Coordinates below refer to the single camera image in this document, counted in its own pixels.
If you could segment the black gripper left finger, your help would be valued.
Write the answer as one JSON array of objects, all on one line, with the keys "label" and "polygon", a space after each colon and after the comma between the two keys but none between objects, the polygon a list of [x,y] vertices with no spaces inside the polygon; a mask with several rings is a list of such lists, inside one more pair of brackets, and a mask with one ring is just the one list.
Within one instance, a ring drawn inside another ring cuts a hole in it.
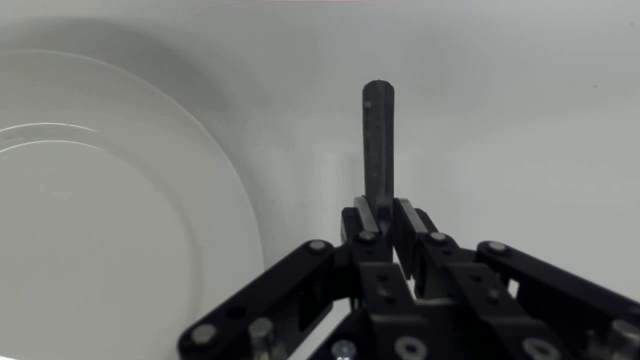
[{"label": "black gripper left finger", "polygon": [[308,239],[249,282],[179,338],[181,360],[288,360],[339,300],[352,309],[312,360],[368,360],[384,353],[393,320],[415,306],[386,221],[356,198],[342,209],[342,244]]}]

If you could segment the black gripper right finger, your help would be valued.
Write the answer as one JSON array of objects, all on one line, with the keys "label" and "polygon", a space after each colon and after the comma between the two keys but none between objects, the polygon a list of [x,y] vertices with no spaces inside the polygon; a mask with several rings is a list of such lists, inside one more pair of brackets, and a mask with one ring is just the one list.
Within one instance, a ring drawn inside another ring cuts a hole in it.
[{"label": "black gripper right finger", "polygon": [[460,309],[476,351],[507,360],[640,360],[638,302],[504,241],[462,247],[394,201],[400,264],[423,306]]}]

